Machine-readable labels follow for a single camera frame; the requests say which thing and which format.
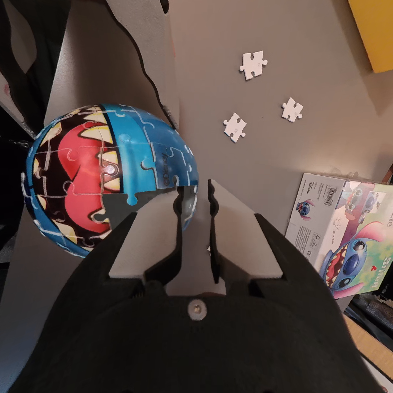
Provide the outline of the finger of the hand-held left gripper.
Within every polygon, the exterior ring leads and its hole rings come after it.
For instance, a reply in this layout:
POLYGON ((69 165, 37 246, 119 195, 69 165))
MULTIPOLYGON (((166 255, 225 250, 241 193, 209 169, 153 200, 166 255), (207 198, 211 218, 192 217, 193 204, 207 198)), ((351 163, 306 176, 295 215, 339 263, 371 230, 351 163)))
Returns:
POLYGON ((166 119, 178 130, 180 102, 169 1, 108 0, 106 3, 116 23, 132 41, 142 71, 153 87, 166 119))
POLYGON ((38 112, 37 106, 29 95, 18 92, 17 97, 12 96, 9 82, 0 74, 0 104, 1 109, 13 120, 18 129, 31 140, 37 138, 38 112))

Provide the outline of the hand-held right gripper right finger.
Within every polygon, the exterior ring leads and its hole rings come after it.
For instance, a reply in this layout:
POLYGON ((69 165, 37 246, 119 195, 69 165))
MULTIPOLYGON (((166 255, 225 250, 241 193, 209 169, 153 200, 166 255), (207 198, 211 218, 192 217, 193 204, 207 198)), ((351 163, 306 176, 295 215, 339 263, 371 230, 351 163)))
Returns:
POLYGON ((217 181, 208 180, 210 262, 215 283, 278 279, 282 270, 255 212, 217 181))

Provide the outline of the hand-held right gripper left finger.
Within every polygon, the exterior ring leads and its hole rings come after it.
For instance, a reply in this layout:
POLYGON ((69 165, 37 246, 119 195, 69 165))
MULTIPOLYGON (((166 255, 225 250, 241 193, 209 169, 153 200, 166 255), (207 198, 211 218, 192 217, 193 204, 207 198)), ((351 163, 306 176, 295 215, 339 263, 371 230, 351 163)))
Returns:
POLYGON ((184 187, 160 194, 136 214, 109 272, 111 278, 159 281, 164 286, 182 265, 184 187))

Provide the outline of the blue puzzle ball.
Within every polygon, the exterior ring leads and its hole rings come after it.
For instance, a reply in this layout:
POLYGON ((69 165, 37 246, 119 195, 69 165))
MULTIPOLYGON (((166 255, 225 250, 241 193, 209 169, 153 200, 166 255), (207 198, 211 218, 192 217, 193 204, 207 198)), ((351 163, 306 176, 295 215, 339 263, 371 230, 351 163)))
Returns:
POLYGON ((131 212, 184 187, 182 229, 193 217, 199 173, 177 130, 144 110, 84 106, 37 136, 22 173, 24 202, 43 236, 86 257, 131 212))

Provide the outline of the colourful puzzle box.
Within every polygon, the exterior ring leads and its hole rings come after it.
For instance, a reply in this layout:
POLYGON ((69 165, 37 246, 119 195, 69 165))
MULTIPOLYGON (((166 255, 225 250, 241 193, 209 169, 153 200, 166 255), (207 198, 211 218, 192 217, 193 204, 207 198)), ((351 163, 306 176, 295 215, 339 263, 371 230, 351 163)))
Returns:
POLYGON ((392 265, 393 187, 304 173, 285 236, 335 299, 374 292, 392 265))

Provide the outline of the round wooden board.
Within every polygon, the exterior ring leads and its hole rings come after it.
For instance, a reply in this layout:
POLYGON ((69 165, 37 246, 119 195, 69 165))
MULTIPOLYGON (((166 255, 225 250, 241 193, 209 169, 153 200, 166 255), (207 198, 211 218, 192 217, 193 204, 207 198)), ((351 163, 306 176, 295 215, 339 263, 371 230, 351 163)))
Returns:
POLYGON ((343 314, 347 328, 361 355, 390 380, 393 379, 393 352, 343 314))

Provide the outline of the yellow plastic bin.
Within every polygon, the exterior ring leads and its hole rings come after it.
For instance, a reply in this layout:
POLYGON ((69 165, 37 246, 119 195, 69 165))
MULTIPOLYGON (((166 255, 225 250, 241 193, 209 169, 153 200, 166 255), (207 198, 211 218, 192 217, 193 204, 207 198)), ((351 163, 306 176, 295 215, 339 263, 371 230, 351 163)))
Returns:
POLYGON ((351 12, 375 73, 393 69, 393 2, 349 0, 351 12))

